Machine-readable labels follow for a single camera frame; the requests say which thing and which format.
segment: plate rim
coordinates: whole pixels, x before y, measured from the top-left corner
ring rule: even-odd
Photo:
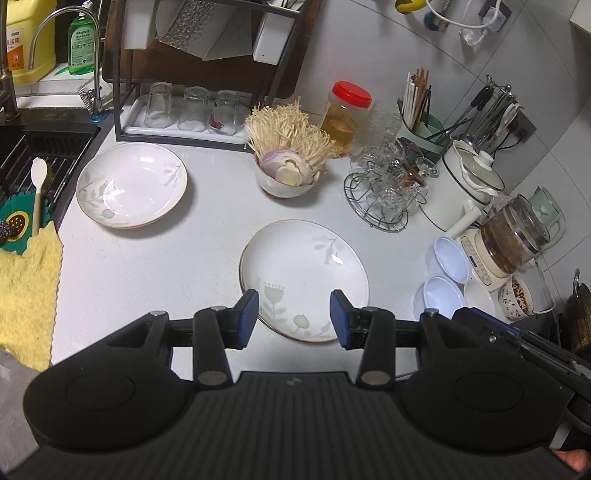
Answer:
[[[345,241],[345,239],[343,239],[343,237],[341,237],[340,235],[336,234],[335,232],[333,232],[331,229],[325,227],[324,225],[321,225],[321,224],[316,223],[316,222],[311,222],[310,220],[301,220],[301,219],[297,219],[297,218],[289,218],[289,219],[277,220],[276,222],[268,223],[267,225],[259,228],[255,232],[255,234],[250,238],[250,240],[246,243],[246,245],[242,249],[242,253],[240,255],[240,261],[238,262],[238,283],[240,284],[240,289],[242,290],[242,294],[244,294],[246,292],[246,288],[244,287],[244,282],[242,281],[242,263],[243,263],[243,260],[244,260],[244,255],[246,253],[246,250],[248,249],[248,247],[250,246],[250,244],[252,243],[252,241],[255,239],[255,237],[259,233],[261,233],[264,229],[266,229],[267,227],[270,227],[271,225],[276,225],[278,223],[294,223],[294,222],[310,223],[312,225],[319,226],[322,229],[326,230],[327,232],[330,232],[332,235],[334,235],[337,238],[339,238],[342,242],[345,243],[345,245],[347,245],[350,248],[350,250],[353,252],[353,255],[355,256],[355,258],[359,262],[359,265],[361,265],[361,268],[363,269],[363,276],[364,276],[364,279],[365,279],[366,292],[367,292],[365,303],[369,303],[369,278],[368,278],[368,273],[367,273],[367,271],[365,269],[365,266],[363,265],[363,262],[359,258],[359,255],[355,251],[355,249],[352,246],[350,246],[349,243],[347,241]],[[338,337],[336,336],[336,334],[335,334],[335,338],[331,338],[330,340],[306,340],[306,339],[303,339],[303,338],[295,338],[295,337],[292,337],[292,336],[287,335],[284,332],[280,332],[278,329],[276,329],[275,327],[273,327],[273,325],[271,325],[268,322],[266,322],[265,319],[261,316],[260,313],[258,313],[257,317],[258,317],[258,319],[266,327],[268,327],[273,332],[278,333],[282,337],[285,337],[285,338],[287,338],[289,340],[293,340],[295,342],[309,343],[309,344],[312,344],[312,345],[323,345],[325,343],[332,343],[332,342],[335,342],[336,340],[338,340]]]
[[[99,222],[97,219],[92,218],[90,215],[88,215],[88,213],[86,213],[86,211],[82,208],[82,205],[80,204],[80,199],[78,198],[78,185],[80,183],[80,179],[82,178],[82,174],[86,171],[86,169],[93,163],[95,162],[97,159],[100,159],[101,157],[103,157],[106,153],[111,152],[112,150],[117,150],[118,148],[123,148],[123,147],[127,147],[127,146],[137,146],[137,145],[142,145],[145,147],[150,147],[150,148],[156,148],[157,150],[164,150],[168,153],[170,153],[171,155],[175,156],[179,162],[181,162],[181,171],[184,173],[184,185],[182,188],[182,193],[181,195],[178,197],[178,199],[176,200],[176,202],[174,202],[172,205],[169,206],[168,209],[166,209],[165,211],[161,212],[160,215],[158,215],[156,218],[149,220],[148,222],[144,222],[144,223],[135,223],[133,225],[127,225],[127,226],[113,226],[113,225],[108,225],[106,223],[103,222]],[[187,167],[185,166],[183,160],[181,160],[181,158],[172,150],[169,150],[166,147],[163,147],[162,145],[158,145],[158,144],[153,144],[153,143],[148,143],[148,142],[125,142],[125,143],[121,143],[118,145],[112,145],[108,148],[105,148],[102,152],[100,152],[99,154],[95,155],[93,158],[91,158],[89,160],[89,162],[84,165],[84,167],[82,168],[82,170],[80,171],[80,174],[78,175],[78,178],[76,180],[76,202],[78,203],[78,207],[80,207],[80,210],[82,210],[82,213],[84,213],[84,215],[86,215],[90,220],[92,220],[95,223],[98,223],[99,225],[102,225],[104,227],[107,228],[112,228],[114,230],[131,230],[134,228],[140,228],[146,225],[150,225],[151,223],[154,223],[158,220],[160,220],[164,215],[166,215],[167,213],[169,213],[174,207],[177,206],[177,204],[181,201],[181,199],[183,198],[185,192],[187,191],[187,185],[189,183],[189,174],[187,172]]]

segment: yellow cloth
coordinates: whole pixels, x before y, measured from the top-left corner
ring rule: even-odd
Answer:
[[[53,222],[22,256],[0,249],[0,348],[39,371],[50,362],[62,249]]]

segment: green bottle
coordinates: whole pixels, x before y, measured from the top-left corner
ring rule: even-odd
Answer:
[[[92,10],[92,1],[82,3]],[[91,17],[80,13],[68,29],[68,72],[70,75],[82,75],[95,69],[95,24]]]

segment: yellow detergent container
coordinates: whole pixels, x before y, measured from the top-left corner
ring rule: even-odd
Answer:
[[[27,70],[33,34],[56,7],[57,0],[8,0],[6,44],[15,85],[38,82],[56,66],[56,24],[51,20],[37,39],[35,68]]]

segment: sink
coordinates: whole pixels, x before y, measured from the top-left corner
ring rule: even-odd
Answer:
[[[33,191],[33,158],[46,160],[51,182],[44,194],[59,227],[75,193],[82,168],[94,157],[113,126],[112,115],[100,124],[80,108],[22,109],[18,119],[0,119],[0,204],[18,192]]]

